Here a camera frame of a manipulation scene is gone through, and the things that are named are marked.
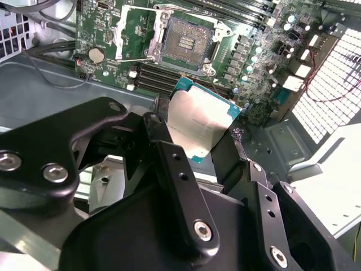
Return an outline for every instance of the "black plastic bracket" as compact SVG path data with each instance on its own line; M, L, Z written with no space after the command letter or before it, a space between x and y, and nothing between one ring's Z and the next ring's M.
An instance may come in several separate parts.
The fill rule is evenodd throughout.
M121 123L126 115L123 105L103 97L0 135L0 152L21 159L16 170L0 171L0 207L43 215L65 211L79 185L75 158L81 160L95 133ZM51 164L66 169L65 181L43 177Z

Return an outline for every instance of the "ventilation grille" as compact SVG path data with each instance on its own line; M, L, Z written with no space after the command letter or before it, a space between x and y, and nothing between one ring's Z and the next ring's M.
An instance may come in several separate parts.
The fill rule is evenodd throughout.
M348 29L312 80L308 93L303 94L293 109L302 126L318 144L326 134L348 124L361 108L361 32Z
M26 16L0 10L0 63L20 53L30 39L30 25Z

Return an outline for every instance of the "green circuit board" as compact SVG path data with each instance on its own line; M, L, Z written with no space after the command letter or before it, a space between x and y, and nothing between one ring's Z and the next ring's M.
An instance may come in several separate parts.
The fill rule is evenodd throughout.
M223 91L222 93L231 93L233 89L239 91L235 93L233 100L236 104L242 106L245 102L251 104L244 116L251 124L262 125L269 115L269 105L272 102L272 97L276 89L271 87L271 80L275 78L277 70L287 67L290 59L285 58L284 55L278 54L276 46L279 41L283 41L288 45L297 49L302 46L302 39L290 40L289 30L284 29L284 24L287 23L287 17L293 15L295 22L292 23L292 29L302 32L300 23L313 25L317 23L316 16L318 6L313 1L293 1L281 0L274 1L257 1L257 3L267 3L272 9L267 11L259 11L258 16L261 19L250 20L248 17L244 21L237 21L237 9L228 11L228 17L222 20L217 13L217 9L207 9L207 7L200 8L201 0L186 0L186 1L169 1L169 0L104 0L104 1L79 1L77 9L77 38L76 38L76 54L80 56L77 61L76 70L78 73L87 72L92 75L92 79L108 85L116 86L122 89L136 91L145 95L155 97L157 92L155 89L159 88L160 92L165 88L165 92L171 90L175 80L175 75L187 76L194 80L204 82L208 88L217 88ZM249 1L226 1L227 7L237 6L244 10L244 6ZM209 3L218 3L218 1L209 1ZM170 17L175 22L168 21L168 28L165 29L165 34L162 40L163 48L160 50L162 58L159 62L146 59L149 45L155 35L155 11L157 6L173 5L176 6L172 11ZM132 6L137 8L130 8L127 12L125 27L119 32L119 22L124 16L122 9L125 6ZM204 42L204 46L199 51L204 52L204 57L201 59L204 63L212 59L212 73L202 73L200 70L203 66L198 65L199 56L189 54L189 51L195 51L196 46L201 43L197 40L202 34L211 31L214 35L215 27L211 21L201 17L200 14L207 14L207 18L216 18L218 22L230 29L230 35L224 36L220 41L214 42L210 40L209 44ZM176 45L173 41L168 41L172 37L170 28L175 31L180 25L185 25L183 28L189 28L188 33L192 33L194 37L186 37L185 30L182 35L185 35L185 40L178 44L182 48L189 49L184 53L182 48L177 51L172 51ZM121 60L129 60L129 62L120 62L117 52L116 36L122 38ZM165 46L169 43L167 53ZM255 48L261 47L262 52L256 53ZM97 48L102 52L103 58L99 63L95 63L93 59L89 58L91 49ZM252 56L257 57L255 63L250 62ZM145 67L153 70L146 70L146 76L130 77L130 71L134 67L141 67L142 63ZM252 65L252 71L247 71L246 68ZM275 67L276 72L270 75L266 72L267 67ZM157 78L157 75L166 72L171 73L170 79L166 76Z

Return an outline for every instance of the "motherboard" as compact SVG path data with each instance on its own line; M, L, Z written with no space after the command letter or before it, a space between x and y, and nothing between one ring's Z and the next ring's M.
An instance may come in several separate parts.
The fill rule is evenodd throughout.
M76 70L153 97L186 76L263 125L318 12L311 0L79 0Z

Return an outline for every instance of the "red wire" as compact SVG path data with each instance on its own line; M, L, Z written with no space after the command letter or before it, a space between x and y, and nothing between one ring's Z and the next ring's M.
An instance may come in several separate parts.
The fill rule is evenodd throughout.
M327 103L327 102L334 102L336 100L341 100L342 98L346 97L346 95L348 95L348 93L351 93L354 89L356 89L359 85L361 85L361 79L359 81L356 82L355 85L353 85L353 87L347 91L344 95L335 98L335 99L330 99L330 100L316 100L314 98L312 98L309 94L309 86L311 84L311 81L313 80L313 78L315 78L316 74L317 74L317 70L316 70L316 61L315 61L315 55L314 53L311 51L310 45L307 44L307 48L310 51L311 54L311 59L312 59L312 65L313 65L313 72L312 74L309 76L309 78L306 81L305 87L303 88L305 90L305 93L307 95L307 97L309 97L313 102L315 103Z

